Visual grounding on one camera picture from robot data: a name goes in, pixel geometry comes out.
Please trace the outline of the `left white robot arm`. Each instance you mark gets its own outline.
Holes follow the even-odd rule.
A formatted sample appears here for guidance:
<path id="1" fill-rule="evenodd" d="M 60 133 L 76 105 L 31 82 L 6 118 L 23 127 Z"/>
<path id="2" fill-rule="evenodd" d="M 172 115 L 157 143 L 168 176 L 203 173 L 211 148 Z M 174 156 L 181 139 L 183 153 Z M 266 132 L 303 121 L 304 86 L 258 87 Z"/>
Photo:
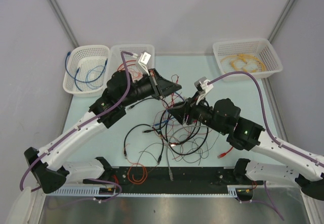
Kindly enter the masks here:
<path id="1" fill-rule="evenodd" d="M 148 97 L 161 100 L 181 88 L 181 85 L 160 76 L 154 68 L 135 81 L 132 80 L 131 74 L 124 70 L 113 73 L 102 96 L 68 132 L 42 148 L 30 147 L 24 152 L 29 165 L 28 170 L 46 194 L 69 182 L 109 182 L 112 171 L 104 157 L 77 163 L 67 162 L 67 159 L 89 139 L 124 117 L 127 106 Z"/>

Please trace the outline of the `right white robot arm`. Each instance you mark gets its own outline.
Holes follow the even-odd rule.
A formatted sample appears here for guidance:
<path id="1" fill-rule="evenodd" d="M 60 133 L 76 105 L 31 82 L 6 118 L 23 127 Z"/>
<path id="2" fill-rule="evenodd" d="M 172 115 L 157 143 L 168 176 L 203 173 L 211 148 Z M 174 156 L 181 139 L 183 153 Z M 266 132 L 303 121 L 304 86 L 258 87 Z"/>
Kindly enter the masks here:
<path id="1" fill-rule="evenodd" d="M 239 184 L 252 181 L 272 181 L 299 186 L 302 193 L 323 200 L 323 156 L 305 151 L 278 137 L 267 127 L 240 116 L 240 108 L 230 99 L 218 100 L 213 107 L 189 98 L 167 109 L 179 123 L 196 120 L 227 137 L 237 150 L 253 151 L 270 157 L 281 165 L 259 166 L 249 159 L 240 159 L 234 170 Z"/>

